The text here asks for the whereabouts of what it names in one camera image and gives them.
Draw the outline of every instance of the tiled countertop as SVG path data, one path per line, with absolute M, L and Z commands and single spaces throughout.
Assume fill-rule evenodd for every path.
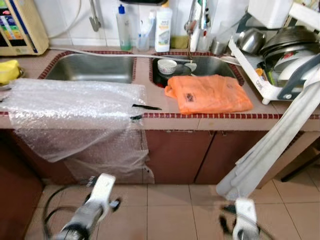
M 119 51 L 114 47 L 77 47 L 81 50 Z M 37 79 L 56 55 L 63 51 L 48 50 L 41 56 L 3 57 L 0 62 L 17 59 L 26 71 L 26 78 Z M 262 104 L 262 97 L 250 82 L 246 74 L 238 67 L 245 79 L 243 88 L 251 99 L 254 108 L 241 113 L 225 114 L 179 114 L 178 103 L 175 99 L 165 96 L 164 89 L 150 81 L 150 59 L 136 59 L 135 78 L 133 84 L 144 85 L 147 94 L 147 104 L 159 107 L 161 111 L 146 110 L 144 128 L 155 130 L 238 130 L 258 131 L 270 130 L 289 107 L 290 102 L 272 101 L 269 105 Z M 304 131 L 320 131 L 320 107 L 303 126 Z M 11 128 L 7 113 L 0 112 L 0 128 Z

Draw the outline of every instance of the white bottle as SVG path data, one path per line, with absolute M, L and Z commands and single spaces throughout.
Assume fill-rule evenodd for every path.
M 129 19 L 124 6 L 120 5 L 118 10 L 119 13 L 116 15 L 116 23 L 118 25 L 120 48 L 122 51 L 129 51 L 131 49 Z
M 168 52 L 170 49 L 170 31 L 172 10 L 168 2 L 156 11 L 154 48 L 158 53 Z

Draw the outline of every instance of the blue bottle cap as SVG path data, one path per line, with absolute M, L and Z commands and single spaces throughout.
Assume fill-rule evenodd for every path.
M 119 14 L 125 14 L 125 7 L 122 6 L 122 4 L 120 4 L 120 6 L 118 7 L 119 9 Z

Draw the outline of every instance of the orange plastic bag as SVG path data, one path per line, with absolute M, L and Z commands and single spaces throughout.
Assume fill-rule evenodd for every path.
M 228 76 L 174 76 L 164 93 L 177 99 L 182 114 L 232 113 L 253 108 L 238 80 Z

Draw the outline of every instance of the kitchen sink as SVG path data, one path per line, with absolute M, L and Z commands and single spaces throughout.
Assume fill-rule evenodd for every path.
M 188 59 L 187 56 L 166 55 L 176 59 Z M 221 75 L 225 77 L 236 78 L 229 64 L 213 56 L 193 56 L 193 62 L 197 64 L 196 70 L 192 73 L 196 76 Z M 158 59 L 152 60 L 152 81 L 159 87 L 165 87 L 168 82 L 168 77 L 164 77 L 158 70 Z
M 70 54 L 60 58 L 45 77 L 50 80 L 102 81 L 130 84 L 134 58 Z

